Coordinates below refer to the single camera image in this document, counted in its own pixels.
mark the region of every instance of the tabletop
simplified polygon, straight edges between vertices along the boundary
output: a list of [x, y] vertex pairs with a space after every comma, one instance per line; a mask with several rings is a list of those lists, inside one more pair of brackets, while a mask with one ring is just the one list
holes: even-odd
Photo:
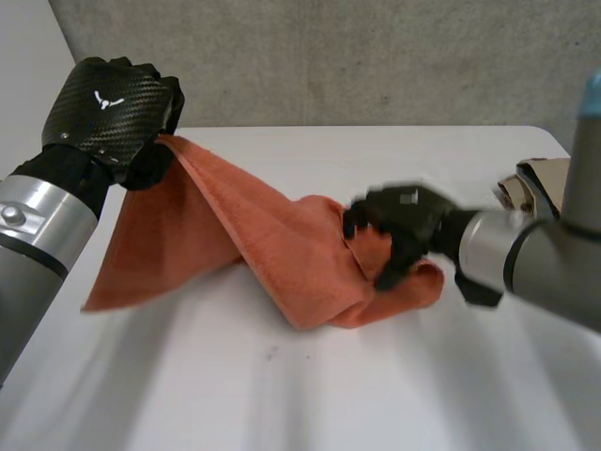
[[[181, 129], [290, 198], [421, 180], [498, 208], [496, 182], [565, 156], [531, 127]], [[0, 392], [0, 450], [601, 449], [601, 342], [505, 296], [295, 332], [243, 266], [81, 314], [124, 191]]]

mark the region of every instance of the orange towel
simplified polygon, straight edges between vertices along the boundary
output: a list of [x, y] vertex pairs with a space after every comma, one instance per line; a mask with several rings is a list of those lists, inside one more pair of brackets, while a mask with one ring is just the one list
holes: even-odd
[[181, 138], [159, 185], [129, 192], [85, 311], [136, 305], [240, 257], [298, 329], [356, 327], [435, 302], [443, 276], [424, 261], [396, 289], [372, 281], [390, 239], [342, 235], [344, 208], [311, 195], [293, 202], [261, 180]]

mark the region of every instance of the gray robot arm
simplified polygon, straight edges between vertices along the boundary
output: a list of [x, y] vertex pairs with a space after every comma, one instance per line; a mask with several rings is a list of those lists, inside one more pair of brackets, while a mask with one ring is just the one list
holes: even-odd
[[601, 333], [601, 73], [579, 113], [561, 219], [482, 212], [459, 249], [465, 275]]
[[455, 264], [466, 302], [496, 306], [509, 291], [601, 333], [601, 72], [587, 84], [559, 221], [519, 211], [461, 210], [421, 185], [370, 191], [343, 229], [371, 225], [392, 237], [376, 287], [390, 289], [428, 252]]
[[127, 58], [78, 63], [42, 133], [42, 152], [0, 183], [0, 386], [100, 218], [113, 184], [158, 183], [173, 160], [177, 79]]

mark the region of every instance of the gray wall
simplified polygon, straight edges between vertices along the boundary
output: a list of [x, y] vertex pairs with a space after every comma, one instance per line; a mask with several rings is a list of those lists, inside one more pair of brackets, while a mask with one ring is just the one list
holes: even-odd
[[51, 0], [76, 60], [180, 78], [184, 126], [527, 124], [569, 147], [598, 0]]

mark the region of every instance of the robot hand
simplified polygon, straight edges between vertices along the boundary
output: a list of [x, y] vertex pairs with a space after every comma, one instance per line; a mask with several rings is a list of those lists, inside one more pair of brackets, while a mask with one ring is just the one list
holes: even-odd
[[154, 141], [173, 134], [183, 104], [177, 78], [161, 77], [151, 64], [88, 58], [75, 66], [48, 115], [43, 149], [79, 149], [108, 170], [111, 184], [149, 188], [173, 160]]
[[355, 229], [369, 225], [392, 238], [391, 259], [376, 281], [376, 288], [396, 286], [425, 254], [435, 250], [442, 218], [456, 206], [424, 186], [402, 185], [370, 191], [355, 200], [343, 216], [343, 229], [352, 239]]

